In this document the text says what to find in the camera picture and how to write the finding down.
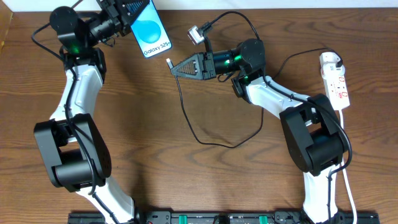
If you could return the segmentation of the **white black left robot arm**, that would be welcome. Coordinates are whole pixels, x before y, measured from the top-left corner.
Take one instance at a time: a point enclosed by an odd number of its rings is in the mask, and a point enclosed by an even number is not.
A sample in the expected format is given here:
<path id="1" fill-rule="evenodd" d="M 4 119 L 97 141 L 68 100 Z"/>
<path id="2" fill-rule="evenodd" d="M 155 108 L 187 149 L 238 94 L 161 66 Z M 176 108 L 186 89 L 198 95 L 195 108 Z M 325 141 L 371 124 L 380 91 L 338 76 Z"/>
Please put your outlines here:
<path id="1" fill-rule="evenodd" d="M 76 12 L 60 6 L 49 17 L 49 27 L 61 42 L 56 57 L 67 82 L 50 119 L 37 123 L 34 137 L 51 183 L 89 200 L 104 223 L 146 223 L 112 177 L 109 150 L 93 119 L 96 98 L 104 85 L 106 61 L 102 43 L 114 45 L 125 36 L 147 1 L 100 1 L 100 12 Z"/>

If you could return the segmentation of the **blue Galaxy smartphone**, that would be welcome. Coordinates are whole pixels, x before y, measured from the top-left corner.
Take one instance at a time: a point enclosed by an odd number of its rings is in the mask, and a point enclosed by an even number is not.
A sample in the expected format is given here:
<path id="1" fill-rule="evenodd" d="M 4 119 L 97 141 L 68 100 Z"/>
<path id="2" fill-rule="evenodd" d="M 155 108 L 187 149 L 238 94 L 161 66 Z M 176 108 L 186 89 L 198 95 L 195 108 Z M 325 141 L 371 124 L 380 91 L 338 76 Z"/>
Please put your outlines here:
<path id="1" fill-rule="evenodd" d="M 153 0 L 131 25 L 140 50 L 145 58 L 151 58 L 172 48 L 172 43 L 159 17 Z"/>

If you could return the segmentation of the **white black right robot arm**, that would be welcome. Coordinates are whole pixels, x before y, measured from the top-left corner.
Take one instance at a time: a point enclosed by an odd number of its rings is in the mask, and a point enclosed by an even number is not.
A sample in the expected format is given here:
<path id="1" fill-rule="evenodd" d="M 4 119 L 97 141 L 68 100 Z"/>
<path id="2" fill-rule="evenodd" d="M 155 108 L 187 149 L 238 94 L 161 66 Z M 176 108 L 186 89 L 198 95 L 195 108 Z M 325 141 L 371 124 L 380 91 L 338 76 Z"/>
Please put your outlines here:
<path id="1" fill-rule="evenodd" d="M 262 40 L 248 39 L 231 50 L 193 54 L 173 65 L 175 78 L 209 80 L 217 75 L 238 74 L 232 78 L 237 97 L 260 106 L 277 117 L 295 165 L 303 172 L 305 200 L 303 211 L 311 223 L 338 223 L 335 203 L 335 178 L 349 165 L 344 153 L 352 146 L 326 95 L 301 95 L 276 83 L 266 75 L 265 48 Z"/>

